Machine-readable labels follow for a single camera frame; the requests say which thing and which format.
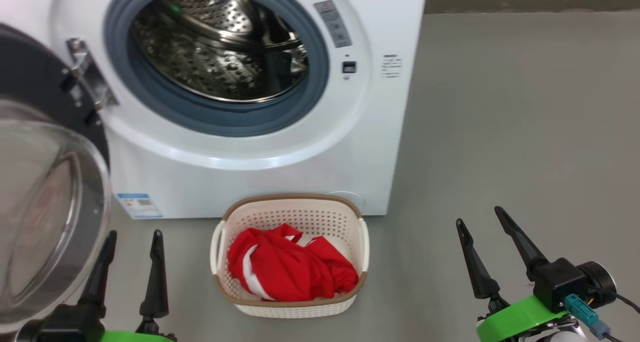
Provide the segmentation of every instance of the blue connector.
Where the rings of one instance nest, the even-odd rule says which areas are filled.
[[[605,333],[611,333],[611,328],[599,320],[598,313],[595,312],[593,308],[590,308],[589,305],[576,294],[565,297],[564,309],[587,325],[589,331],[596,336],[599,341],[605,339]]]
[[[564,298],[564,309],[589,327],[598,322],[598,313],[576,294],[571,294]]]

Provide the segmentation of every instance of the red cloth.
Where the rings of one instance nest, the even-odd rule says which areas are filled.
[[[301,237],[302,233],[287,224],[268,231],[243,231],[229,249],[231,276],[245,290],[261,295],[258,291],[262,289],[267,295],[263,298],[275,301],[331,299],[335,293],[353,290],[358,274],[352,264],[326,238],[315,237],[299,246]]]

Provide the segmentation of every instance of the door hinge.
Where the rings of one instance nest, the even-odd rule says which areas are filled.
[[[74,65],[71,72],[86,87],[95,104],[95,109],[101,110],[107,105],[117,104],[118,101],[98,69],[85,40],[77,37],[67,39],[66,47],[73,58]]]

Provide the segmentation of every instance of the cable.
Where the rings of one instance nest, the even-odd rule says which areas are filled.
[[[635,310],[635,312],[640,313],[640,307],[638,307],[638,305],[637,305],[637,304],[634,304],[633,302],[631,302],[631,300],[627,299],[626,297],[623,297],[623,296],[621,296],[621,295],[619,295],[619,294],[617,294],[617,293],[615,293],[615,292],[613,292],[613,291],[604,290],[604,289],[602,289],[602,288],[600,288],[600,287],[595,287],[595,286],[590,286],[590,287],[595,288],[595,289],[596,289],[596,290],[598,290],[598,291],[604,292],[605,294],[611,294],[611,295],[614,295],[614,296],[615,296],[615,297],[617,297],[620,301],[622,301],[622,302],[624,302],[624,303],[628,304],[629,306],[631,306],[631,307]]]
[[[611,336],[608,333],[604,333],[602,336],[604,336],[604,338],[606,338],[607,340],[610,340],[611,342],[622,342],[622,340],[618,340],[617,338],[615,338],[614,336]]]

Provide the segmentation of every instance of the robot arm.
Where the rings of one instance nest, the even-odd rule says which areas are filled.
[[[169,314],[165,247],[160,230],[153,233],[151,243],[151,273],[146,298],[140,306],[142,323],[135,333],[105,331],[100,320],[106,314],[105,291],[117,238],[116,231],[107,235],[76,305],[60,304],[45,319],[31,320],[10,336],[0,335],[0,342],[176,342],[173,334],[160,333],[154,320]]]
[[[489,314],[479,317],[482,342],[524,342],[542,332],[559,330],[537,342],[588,342],[578,320],[602,340],[613,339],[594,309],[613,303],[617,289],[613,278],[598,263],[573,265],[565,258],[549,262],[530,238],[500,206],[494,208],[507,235],[513,239],[526,276],[534,283],[533,296],[510,305],[500,295],[498,283],[489,276],[473,247],[473,237],[462,219],[455,223],[464,260],[477,299],[489,299]]]

